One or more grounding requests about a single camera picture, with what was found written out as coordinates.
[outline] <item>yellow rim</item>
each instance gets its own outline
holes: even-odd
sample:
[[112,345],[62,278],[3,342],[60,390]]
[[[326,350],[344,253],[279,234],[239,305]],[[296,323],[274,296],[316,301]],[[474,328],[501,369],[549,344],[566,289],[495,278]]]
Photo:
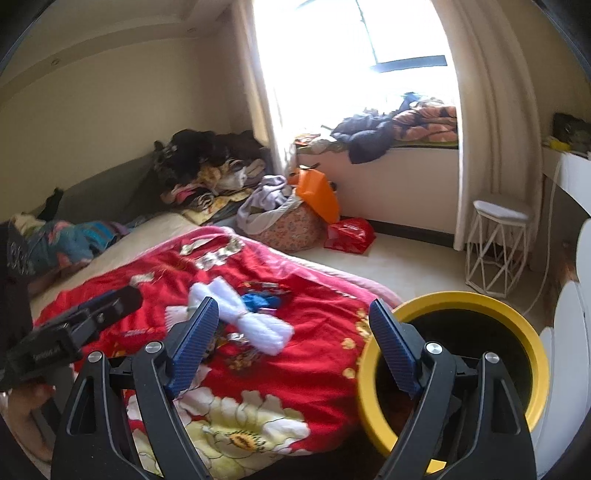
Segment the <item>yellow rim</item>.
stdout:
[[[401,322],[410,322],[426,313],[436,310],[461,309],[482,313],[505,325],[523,345],[531,365],[531,398],[525,411],[530,430],[538,423],[544,410],[550,389],[550,370],[544,347],[532,326],[518,312],[501,301],[462,291],[432,293],[410,300],[394,310]],[[358,396],[361,420],[373,444],[388,456],[398,440],[379,407],[375,387],[376,367],[380,357],[378,343],[371,337],[363,354],[358,372]],[[427,473],[434,473],[445,467],[445,462],[432,460]]]

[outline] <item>human hand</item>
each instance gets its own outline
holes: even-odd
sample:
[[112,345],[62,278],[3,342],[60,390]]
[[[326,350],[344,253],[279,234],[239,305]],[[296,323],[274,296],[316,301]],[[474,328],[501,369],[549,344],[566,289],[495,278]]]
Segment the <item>human hand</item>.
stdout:
[[22,446],[44,462],[51,462],[53,451],[33,420],[31,412],[40,408],[55,393],[55,387],[28,383],[13,388],[8,396],[7,423]]

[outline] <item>white curtain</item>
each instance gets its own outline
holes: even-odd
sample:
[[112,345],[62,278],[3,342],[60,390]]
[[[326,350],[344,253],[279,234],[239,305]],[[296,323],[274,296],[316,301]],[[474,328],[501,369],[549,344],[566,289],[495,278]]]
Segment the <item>white curtain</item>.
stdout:
[[472,202],[501,193],[528,203],[537,233],[540,121],[519,42],[495,0],[432,0],[447,34],[460,97],[460,192],[454,247],[464,248]]
[[295,165],[294,137],[281,114],[277,95],[277,76],[284,67],[269,49],[276,35],[289,35],[281,29],[281,19],[291,4],[278,0],[235,0],[232,22],[238,42],[242,80],[251,113],[255,138],[272,152],[276,174],[286,174]]

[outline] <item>white cable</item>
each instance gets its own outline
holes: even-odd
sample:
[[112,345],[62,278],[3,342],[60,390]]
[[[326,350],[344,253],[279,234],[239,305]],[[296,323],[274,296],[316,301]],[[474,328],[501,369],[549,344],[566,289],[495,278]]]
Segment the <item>white cable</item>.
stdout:
[[538,294],[535,296],[534,301],[531,303],[530,308],[528,308],[523,316],[525,317],[532,308],[534,308],[535,304],[538,303],[542,292],[544,291],[544,285],[546,284],[546,279],[548,278],[548,272],[550,271],[550,239],[552,233],[552,213],[554,211],[554,194],[556,192],[556,183],[558,182],[558,174],[560,173],[560,164],[562,163],[562,158],[558,160],[556,164],[556,171],[554,172],[553,184],[552,184],[552,192],[550,193],[550,211],[548,213],[548,245],[546,251],[546,270],[544,272],[544,278],[542,279],[542,285],[540,285],[540,290]]

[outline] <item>blue gripper pad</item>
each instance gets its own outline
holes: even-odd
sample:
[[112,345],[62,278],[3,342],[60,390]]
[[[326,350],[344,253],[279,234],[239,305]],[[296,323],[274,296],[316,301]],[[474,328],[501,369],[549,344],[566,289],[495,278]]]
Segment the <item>blue gripper pad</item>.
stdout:
[[424,340],[412,325],[402,324],[383,300],[369,307],[369,327],[398,388],[416,397],[423,389],[418,381]]
[[178,323],[170,330],[166,341],[171,360],[167,372],[170,380],[164,386],[169,398],[177,398],[191,386],[218,321],[217,302],[206,297],[188,321]]

